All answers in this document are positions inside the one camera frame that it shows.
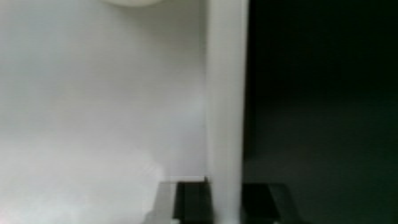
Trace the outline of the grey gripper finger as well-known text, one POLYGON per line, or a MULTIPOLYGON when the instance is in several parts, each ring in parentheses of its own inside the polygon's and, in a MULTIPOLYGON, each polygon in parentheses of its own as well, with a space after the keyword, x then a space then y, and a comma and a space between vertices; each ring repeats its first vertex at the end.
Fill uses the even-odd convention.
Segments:
POLYGON ((243 224, 291 224, 297 221, 297 208, 284 184, 243 184, 242 215, 243 224))

